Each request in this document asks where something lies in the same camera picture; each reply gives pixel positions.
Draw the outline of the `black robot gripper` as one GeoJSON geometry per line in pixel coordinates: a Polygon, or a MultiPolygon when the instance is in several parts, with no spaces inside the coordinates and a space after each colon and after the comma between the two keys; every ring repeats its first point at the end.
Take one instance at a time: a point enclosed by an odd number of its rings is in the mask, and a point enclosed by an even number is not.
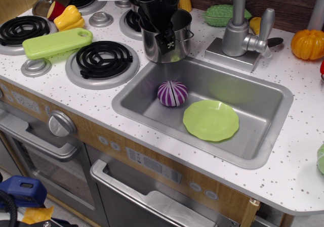
{"type": "Polygon", "coordinates": [[[139,15],[144,28],[155,31],[155,41],[162,55],[175,49],[176,37],[172,30],[171,18],[178,9],[179,0],[137,0],[139,15]]]}

